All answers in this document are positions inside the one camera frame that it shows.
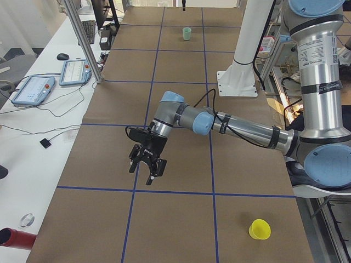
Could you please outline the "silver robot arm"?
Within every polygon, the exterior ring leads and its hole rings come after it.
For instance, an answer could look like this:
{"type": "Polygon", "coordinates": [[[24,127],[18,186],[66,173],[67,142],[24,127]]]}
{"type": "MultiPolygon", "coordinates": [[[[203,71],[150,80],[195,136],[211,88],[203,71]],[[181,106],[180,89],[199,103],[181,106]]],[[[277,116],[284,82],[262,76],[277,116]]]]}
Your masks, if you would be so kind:
{"type": "Polygon", "coordinates": [[[231,135],[248,143],[280,151],[305,170],[300,184],[327,189],[350,187],[350,131],[343,125],[336,32],[343,24],[342,1],[286,1],[281,29],[297,45],[303,101],[302,131],[282,130],[269,117],[265,95],[255,86],[253,65],[274,1],[248,1],[233,63],[217,72],[213,92],[236,115],[214,107],[190,106],[174,92],[164,93],[145,129],[126,128],[135,142],[130,172],[138,163],[149,168],[146,181],[162,176],[166,160],[160,157],[174,126],[207,135],[231,135]]]}

